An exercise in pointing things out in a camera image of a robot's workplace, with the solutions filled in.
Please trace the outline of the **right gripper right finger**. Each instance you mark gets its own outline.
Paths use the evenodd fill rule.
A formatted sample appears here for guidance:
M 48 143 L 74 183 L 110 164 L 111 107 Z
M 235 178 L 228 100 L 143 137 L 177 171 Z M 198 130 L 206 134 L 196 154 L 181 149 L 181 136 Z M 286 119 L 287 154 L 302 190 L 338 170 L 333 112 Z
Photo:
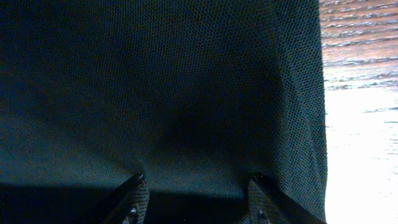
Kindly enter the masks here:
M 240 224 L 326 224 L 283 193 L 272 178 L 256 173 L 248 182 L 248 212 Z

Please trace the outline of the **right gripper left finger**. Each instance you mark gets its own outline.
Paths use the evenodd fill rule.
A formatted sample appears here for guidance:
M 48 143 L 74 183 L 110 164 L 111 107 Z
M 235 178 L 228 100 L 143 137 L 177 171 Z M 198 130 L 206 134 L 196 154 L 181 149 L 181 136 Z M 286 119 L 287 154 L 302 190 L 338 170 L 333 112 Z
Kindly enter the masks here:
M 103 224 L 143 224 L 150 193 L 143 174 L 137 174 L 121 184 L 106 201 L 107 213 Z

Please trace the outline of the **black t-shirt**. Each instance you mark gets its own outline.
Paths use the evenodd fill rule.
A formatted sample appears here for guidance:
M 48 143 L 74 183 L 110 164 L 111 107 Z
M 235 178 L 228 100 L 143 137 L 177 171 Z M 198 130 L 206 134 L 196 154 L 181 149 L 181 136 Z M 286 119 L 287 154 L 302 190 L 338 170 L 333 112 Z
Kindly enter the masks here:
M 1 222 L 232 223 L 255 173 L 325 219 L 318 1 L 2 1 Z

